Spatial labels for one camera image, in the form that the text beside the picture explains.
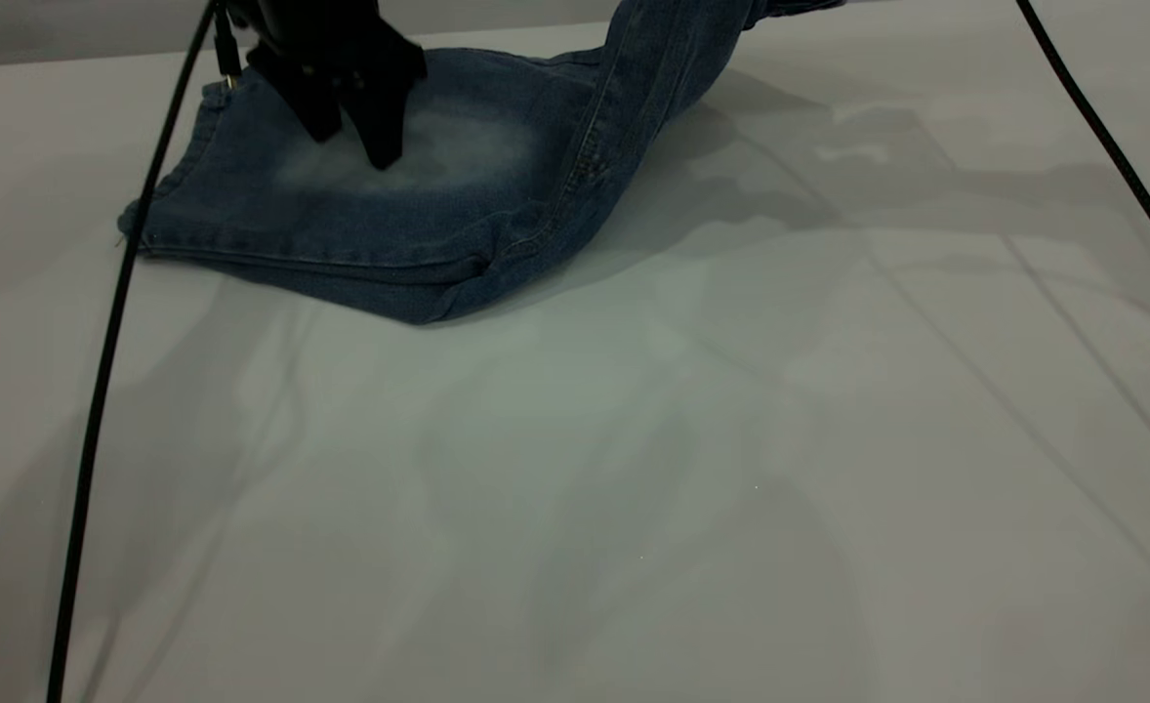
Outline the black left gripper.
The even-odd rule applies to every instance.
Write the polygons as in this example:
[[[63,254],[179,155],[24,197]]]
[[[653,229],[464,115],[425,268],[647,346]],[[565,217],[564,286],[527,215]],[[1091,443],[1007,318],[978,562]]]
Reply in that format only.
[[[379,1],[227,1],[227,21],[258,36],[246,62],[313,142],[340,132],[343,108],[375,169],[400,160],[407,99],[428,68],[419,45],[383,43]],[[342,108],[320,72],[340,83]]]

